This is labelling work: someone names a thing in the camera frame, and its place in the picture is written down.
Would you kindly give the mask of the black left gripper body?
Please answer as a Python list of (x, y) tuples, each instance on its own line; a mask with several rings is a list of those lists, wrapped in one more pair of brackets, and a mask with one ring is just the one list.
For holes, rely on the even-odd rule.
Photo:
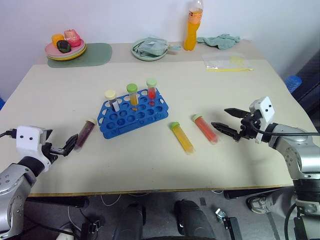
[(49, 162), (51, 164), (53, 164), (58, 159), (59, 155), (64, 156), (64, 157), (66, 156), (65, 150), (63, 148), (54, 148), (54, 147), (52, 147), (52, 143), (47, 142), (52, 131), (53, 131), (52, 129), (47, 129), (45, 131), (44, 144), (41, 147), (41, 151), (42, 151), (43, 155), (49, 160)]

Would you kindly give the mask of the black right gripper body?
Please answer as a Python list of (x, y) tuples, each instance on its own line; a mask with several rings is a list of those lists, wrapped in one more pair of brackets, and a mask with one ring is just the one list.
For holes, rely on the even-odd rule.
[(241, 119), (241, 131), (239, 132), (240, 139), (245, 138), (249, 140), (256, 138), (258, 134), (257, 129), (259, 129), (261, 125), (261, 117), (262, 114), (260, 113), (260, 111), (256, 110), (254, 113), (250, 113), (250, 115), (247, 115), (245, 118)]

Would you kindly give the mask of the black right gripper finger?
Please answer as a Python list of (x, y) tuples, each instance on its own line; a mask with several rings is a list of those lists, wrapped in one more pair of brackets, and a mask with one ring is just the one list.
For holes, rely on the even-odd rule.
[(237, 132), (237, 130), (230, 128), (228, 125), (220, 122), (211, 122), (211, 125), (219, 132), (231, 137), (233, 140), (240, 140), (240, 134)]
[(226, 108), (224, 109), (224, 111), (226, 113), (228, 113), (229, 115), (236, 117), (236, 118), (240, 118), (243, 119), (245, 118), (247, 115), (250, 115), (251, 113), (245, 110), (241, 110), (238, 108)]

